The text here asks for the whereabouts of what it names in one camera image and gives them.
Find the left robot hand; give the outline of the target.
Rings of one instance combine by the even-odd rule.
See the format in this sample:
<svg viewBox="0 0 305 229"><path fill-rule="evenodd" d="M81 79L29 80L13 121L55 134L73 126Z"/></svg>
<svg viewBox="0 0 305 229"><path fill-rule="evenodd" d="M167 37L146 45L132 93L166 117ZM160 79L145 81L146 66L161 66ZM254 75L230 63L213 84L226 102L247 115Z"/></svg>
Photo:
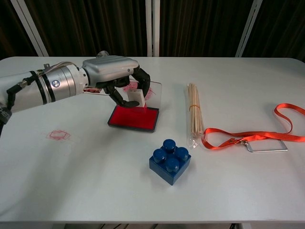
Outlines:
<svg viewBox="0 0 305 229"><path fill-rule="evenodd" d="M82 68L88 75L89 87L103 89L117 105L126 108L137 107L138 101L125 101L116 88L130 83L132 76L138 83L144 96L150 87L150 75L140 68L139 63L128 57L109 55L83 61Z"/></svg>

